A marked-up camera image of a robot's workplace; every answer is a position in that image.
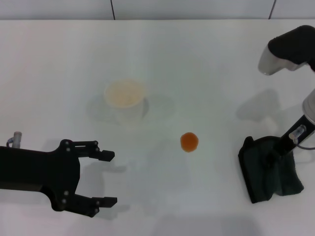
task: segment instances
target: white table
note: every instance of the white table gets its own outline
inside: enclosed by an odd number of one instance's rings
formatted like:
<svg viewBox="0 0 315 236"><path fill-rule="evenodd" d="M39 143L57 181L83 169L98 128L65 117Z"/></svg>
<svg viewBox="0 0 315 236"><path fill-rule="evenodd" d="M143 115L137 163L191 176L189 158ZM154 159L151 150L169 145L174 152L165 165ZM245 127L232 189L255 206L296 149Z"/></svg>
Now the white table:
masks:
<svg viewBox="0 0 315 236"><path fill-rule="evenodd" d="M305 189L251 204L238 162L247 136L281 136L315 88L307 67L257 69L272 38L315 20L1 21L0 144L98 140L112 164L85 158L76 193L118 197L94 218L54 212L41 193L0 190L1 236L296 236L315 234L315 155L295 151ZM146 83L140 127L117 125L110 81ZM194 132L199 146L180 147ZM308 144L314 146L314 138Z"/></svg>

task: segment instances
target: black cloth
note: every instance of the black cloth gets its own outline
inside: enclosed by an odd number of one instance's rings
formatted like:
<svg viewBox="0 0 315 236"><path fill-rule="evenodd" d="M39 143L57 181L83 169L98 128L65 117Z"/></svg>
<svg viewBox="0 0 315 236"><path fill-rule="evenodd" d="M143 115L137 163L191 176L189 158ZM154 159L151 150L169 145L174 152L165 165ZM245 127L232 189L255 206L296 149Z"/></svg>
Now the black cloth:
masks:
<svg viewBox="0 0 315 236"><path fill-rule="evenodd" d="M247 137L239 152L244 180L252 203L267 201L274 193L285 196L300 193L293 152L278 156L272 147L280 138L268 136L253 140Z"/></svg>

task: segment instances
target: white wall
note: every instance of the white wall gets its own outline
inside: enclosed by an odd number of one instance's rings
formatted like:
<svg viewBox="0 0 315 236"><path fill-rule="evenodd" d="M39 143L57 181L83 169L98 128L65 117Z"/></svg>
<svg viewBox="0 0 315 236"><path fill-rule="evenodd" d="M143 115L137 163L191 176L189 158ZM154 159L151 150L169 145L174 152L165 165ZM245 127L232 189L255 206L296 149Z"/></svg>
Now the white wall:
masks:
<svg viewBox="0 0 315 236"><path fill-rule="evenodd" d="M315 0L277 0L272 19L315 19Z"/></svg>
<svg viewBox="0 0 315 236"><path fill-rule="evenodd" d="M110 0L0 0L0 19L113 19Z"/></svg>
<svg viewBox="0 0 315 236"><path fill-rule="evenodd" d="M274 0L113 0L121 19L268 19Z"/></svg>

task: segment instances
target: orange ball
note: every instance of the orange ball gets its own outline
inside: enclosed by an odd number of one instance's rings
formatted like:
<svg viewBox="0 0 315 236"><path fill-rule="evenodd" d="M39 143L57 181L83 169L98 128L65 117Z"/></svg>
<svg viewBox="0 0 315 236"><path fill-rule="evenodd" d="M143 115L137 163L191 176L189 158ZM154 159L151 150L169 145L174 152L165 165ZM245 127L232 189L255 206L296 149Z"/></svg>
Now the orange ball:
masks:
<svg viewBox="0 0 315 236"><path fill-rule="evenodd" d="M194 133L186 133L181 136L181 146L185 152L195 151L199 143L198 137Z"/></svg>

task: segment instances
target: white cup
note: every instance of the white cup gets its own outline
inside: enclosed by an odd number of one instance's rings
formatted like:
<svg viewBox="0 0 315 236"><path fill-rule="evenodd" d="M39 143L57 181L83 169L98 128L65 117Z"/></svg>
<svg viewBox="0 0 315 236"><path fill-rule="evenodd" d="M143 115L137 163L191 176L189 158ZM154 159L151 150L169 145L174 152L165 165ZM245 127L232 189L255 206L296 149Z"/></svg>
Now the white cup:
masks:
<svg viewBox="0 0 315 236"><path fill-rule="evenodd" d="M104 91L104 99L112 108L115 118L121 125L139 125L143 116L145 88L133 80L111 83Z"/></svg>

